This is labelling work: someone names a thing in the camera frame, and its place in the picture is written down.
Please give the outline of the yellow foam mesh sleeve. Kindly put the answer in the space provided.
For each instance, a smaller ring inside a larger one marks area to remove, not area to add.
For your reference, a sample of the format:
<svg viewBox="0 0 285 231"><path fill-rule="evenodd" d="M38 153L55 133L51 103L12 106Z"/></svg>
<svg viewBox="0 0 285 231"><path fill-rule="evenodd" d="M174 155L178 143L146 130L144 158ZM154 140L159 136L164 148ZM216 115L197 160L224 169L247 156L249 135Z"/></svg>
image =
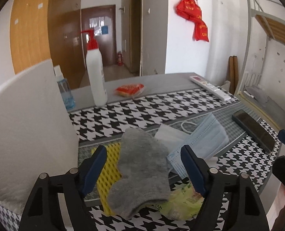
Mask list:
<svg viewBox="0 0 285 231"><path fill-rule="evenodd" d="M109 207L107 198L112 185L122 177L117 165L120 158L121 143L109 143L105 145L105 148L107 150L107 159L97 180L97 191L104 213L111 216L114 213Z"/></svg>

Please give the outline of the light blue face mask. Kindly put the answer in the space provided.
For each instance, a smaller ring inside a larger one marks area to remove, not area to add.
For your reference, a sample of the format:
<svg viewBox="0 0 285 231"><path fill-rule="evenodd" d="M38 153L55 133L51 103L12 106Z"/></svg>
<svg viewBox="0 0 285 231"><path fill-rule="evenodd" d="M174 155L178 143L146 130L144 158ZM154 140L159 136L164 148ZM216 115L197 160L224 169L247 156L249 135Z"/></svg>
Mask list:
<svg viewBox="0 0 285 231"><path fill-rule="evenodd" d="M169 153L167 160L181 179L187 177L181 161L181 148L188 145L198 158L208 160L228 144L229 138L214 114L210 113L197 125L189 137Z"/></svg>

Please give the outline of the white tissue sheet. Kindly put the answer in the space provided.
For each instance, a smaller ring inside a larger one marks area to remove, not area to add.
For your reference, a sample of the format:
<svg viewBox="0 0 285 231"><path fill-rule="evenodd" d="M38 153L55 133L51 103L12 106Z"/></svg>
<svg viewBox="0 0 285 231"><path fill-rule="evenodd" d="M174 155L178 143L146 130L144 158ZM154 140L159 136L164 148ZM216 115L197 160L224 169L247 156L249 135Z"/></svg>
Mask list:
<svg viewBox="0 0 285 231"><path fill-rule="evenodd" d="M154 137L171 153L181 146L186 138L189 137L189 134L162 124Z"/></svg>

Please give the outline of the grey sock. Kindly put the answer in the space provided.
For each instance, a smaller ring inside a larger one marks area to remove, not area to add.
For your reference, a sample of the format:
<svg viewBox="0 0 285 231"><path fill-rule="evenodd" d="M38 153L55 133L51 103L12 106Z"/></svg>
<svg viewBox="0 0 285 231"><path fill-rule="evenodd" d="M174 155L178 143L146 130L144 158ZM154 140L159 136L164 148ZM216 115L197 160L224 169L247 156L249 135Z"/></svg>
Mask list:
<svg viewBox="0 0 285 231"><path fill-rule="evenodd" d="M140 128L125 131L117 165L121 179L107 197L114 214L130 219L142 207L169 199L167 155L167 148L148 132Z"/></svg>

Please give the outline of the houndstooth tablecloth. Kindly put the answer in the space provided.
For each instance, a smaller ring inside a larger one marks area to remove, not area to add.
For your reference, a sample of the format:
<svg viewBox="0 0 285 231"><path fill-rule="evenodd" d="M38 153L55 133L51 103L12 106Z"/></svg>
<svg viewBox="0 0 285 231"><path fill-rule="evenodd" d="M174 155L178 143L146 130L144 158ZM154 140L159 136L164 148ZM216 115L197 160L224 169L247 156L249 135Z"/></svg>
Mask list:
<svg viewBox="0 0 285 231"><path fill-rule="evenodd" d="M243 130L232 121L232 114L244 110L274 138L271 154L258 146ZM266 185L271 166L279 155L281 143L275 130L246 107L237 98L222 102L204 89L146 95L136 99L110 103L104 107L90 107L69 113L79 137L79 164L91 157L91 150L98 145L112 146L120 141L121 135L129 127L139 127L155 135L161 124L181 130L184 127L194 131L188 122L199 123L207 114L212 114L225 128L229 144L225 147L216 165L226 174L248 173L260 193ZM119 216L104 214L100 203L91 207L91 217L97 230L190 230L195 220L173 221L152 208L143 208L132 219L126 221ZM0 222L6 230L18 230L20 215L0 205Z"/></svg>

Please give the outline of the green tissue packet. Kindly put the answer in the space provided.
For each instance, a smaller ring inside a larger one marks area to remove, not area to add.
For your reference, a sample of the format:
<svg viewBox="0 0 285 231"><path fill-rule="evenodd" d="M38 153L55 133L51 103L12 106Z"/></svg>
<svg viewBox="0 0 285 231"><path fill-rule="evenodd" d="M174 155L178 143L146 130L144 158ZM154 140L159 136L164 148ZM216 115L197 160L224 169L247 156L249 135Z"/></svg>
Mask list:
<svg viewBox="0 0 285 231"><path fill-rule="evenodd" d="M185 221L198 215L203 201L204 198L196 192L192 183L189 182L171 191L167 202L153 204L150 207L158 210L168 219Z"/></svg>

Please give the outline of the black smartphone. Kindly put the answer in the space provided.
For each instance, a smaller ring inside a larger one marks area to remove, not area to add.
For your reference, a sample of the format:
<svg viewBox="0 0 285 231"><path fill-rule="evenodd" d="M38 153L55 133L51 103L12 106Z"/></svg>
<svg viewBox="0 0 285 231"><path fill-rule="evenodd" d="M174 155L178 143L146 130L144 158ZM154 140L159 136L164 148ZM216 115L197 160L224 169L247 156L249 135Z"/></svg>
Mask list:
<svg viewBox="0 0 285 231"><path fill-rule="evenodd" d="M270 154L275 145L273 137L244 110L238 110L232 115L236 122L248 135L250 135L264 151Z"/></svg>

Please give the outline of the white metal loft bed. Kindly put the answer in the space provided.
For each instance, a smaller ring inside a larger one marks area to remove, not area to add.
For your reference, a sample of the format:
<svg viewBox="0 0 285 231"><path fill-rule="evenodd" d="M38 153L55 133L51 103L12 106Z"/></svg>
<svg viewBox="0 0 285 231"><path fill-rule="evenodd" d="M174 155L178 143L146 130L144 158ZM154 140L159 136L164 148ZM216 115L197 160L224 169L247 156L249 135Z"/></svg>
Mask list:
<svg viewBox="0 0 285 231"><path fill-rule="evenodd" d="M240 0L247 22L235 93L278 130L285 130L285 7L279 0Z"/></svg>

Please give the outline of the blue spray bottle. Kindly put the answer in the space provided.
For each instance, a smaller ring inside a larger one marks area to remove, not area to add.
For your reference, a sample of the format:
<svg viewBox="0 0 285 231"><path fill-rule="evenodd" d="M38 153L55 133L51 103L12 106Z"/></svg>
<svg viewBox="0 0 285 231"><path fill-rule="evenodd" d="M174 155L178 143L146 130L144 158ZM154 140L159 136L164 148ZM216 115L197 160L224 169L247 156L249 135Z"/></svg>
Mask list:
<svg viewBox="0 0 285 231"><path fill-rule="evenodd" d="M59 65L54 66L54 73L66 110L70 111L75 107L75 100L72 95L68 81L66 78L64 78Z"/></svg>

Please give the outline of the white remote control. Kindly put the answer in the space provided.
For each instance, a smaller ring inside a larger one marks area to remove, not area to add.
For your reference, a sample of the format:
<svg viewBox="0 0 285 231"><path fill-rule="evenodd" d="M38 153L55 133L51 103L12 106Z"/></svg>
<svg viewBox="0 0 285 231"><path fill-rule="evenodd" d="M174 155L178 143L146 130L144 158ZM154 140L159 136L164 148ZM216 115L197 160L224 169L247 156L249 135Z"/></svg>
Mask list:
<svg viewBox="0 0 285 231"><path fill-rule="evenodd" d="M227 93L223 92L220 88L216 87L215 85L212 85L203 78L199 76L190 76L189 78L192 82L206 89L218 99L225 102L231 99L231 97Z"/></svg>

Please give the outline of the red snack packet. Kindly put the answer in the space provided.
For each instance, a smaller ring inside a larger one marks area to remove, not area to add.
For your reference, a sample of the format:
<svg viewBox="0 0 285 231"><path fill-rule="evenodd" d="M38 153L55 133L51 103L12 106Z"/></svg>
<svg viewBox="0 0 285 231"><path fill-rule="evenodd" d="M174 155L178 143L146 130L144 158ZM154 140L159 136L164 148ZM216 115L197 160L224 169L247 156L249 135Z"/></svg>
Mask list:
<svg viewBox="0 0 285 231"><path fill-rule="evenodd" d="M135 97L143 92L145 86L143 84L122 85L115 89L115 94L128 98Z"/></svg>

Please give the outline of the white red pump bottle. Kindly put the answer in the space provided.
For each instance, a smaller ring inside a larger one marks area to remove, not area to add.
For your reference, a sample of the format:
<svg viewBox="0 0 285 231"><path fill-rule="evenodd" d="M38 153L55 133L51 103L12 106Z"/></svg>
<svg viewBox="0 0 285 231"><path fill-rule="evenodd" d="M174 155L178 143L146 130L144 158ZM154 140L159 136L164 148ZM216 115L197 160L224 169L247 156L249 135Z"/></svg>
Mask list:
<svg viewBox="0 0 285 231"><path fill-rule="evenodd" d="M84 30L82 33L88 35L86 67L91 87L91 93L95 106L105 106L108 98L107 91L104 88L104 72L102 54L95 39L94 29Z"/></svg>

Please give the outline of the red fire extinguisher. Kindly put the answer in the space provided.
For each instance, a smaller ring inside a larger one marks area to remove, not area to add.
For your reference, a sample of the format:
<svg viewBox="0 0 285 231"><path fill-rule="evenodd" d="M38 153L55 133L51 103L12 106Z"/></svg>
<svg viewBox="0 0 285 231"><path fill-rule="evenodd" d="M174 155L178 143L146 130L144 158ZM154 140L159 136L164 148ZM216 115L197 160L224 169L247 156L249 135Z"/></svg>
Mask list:
<svg viewBox="0 0 285 231"><path fill-rule="evenodd" d="M123 66L123 53L121 51L117 53L117 64Z"/></svg>

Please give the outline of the wooden wardrobe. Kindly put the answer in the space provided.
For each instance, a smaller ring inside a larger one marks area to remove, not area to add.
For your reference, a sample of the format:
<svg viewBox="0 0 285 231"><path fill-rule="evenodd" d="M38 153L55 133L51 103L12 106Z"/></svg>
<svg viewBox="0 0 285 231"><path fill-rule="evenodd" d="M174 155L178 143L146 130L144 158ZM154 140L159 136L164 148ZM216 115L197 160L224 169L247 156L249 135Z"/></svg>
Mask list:
<svg viewBox="0 0 285 231"><path fill-rule="evenodd" d="M51 59L71 89L85 74L81 0L14 0L9 39L14 72Z"/></svg>

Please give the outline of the brown entrance door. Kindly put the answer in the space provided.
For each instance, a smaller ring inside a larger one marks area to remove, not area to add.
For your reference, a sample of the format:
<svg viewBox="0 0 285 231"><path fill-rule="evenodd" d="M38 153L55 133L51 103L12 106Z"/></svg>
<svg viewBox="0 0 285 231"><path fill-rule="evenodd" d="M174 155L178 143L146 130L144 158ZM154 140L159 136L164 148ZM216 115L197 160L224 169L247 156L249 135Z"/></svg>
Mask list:
<svg viewBox="0 0 285 231"><path fill-rule="evenodd" d="M102 54L103 66L116 64L116 6L103 5L82 9L82 31L94 29L95 39Z"/></svg>

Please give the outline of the red hanging bags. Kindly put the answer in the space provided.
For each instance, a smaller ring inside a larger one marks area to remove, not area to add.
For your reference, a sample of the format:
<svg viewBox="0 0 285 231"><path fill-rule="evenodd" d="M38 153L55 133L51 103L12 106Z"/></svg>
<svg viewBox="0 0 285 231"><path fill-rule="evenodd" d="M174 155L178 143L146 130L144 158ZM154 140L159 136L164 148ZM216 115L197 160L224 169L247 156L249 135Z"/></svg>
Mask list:
<svg viewBox="0 0 285 231"><path fill-rule="evenodd" d="M202 11L195 0L180 0L175 12L181 18L194 23L192 38L195 41L209 42L208 27L202 19Z"/></svg>

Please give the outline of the wooden rods by wall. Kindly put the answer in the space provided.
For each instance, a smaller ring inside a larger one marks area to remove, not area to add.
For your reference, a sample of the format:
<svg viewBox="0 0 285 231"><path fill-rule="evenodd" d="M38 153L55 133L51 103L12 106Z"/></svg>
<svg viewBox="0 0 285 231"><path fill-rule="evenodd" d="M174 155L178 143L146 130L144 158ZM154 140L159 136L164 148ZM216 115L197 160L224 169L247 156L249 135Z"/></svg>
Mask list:
<svg viewBox="0 0 285 231"><path fill-rule="evenodd" d="M230 56L228 59L228 80L230 82L230 93L234 94L238 86L238 57Z"/></svg>

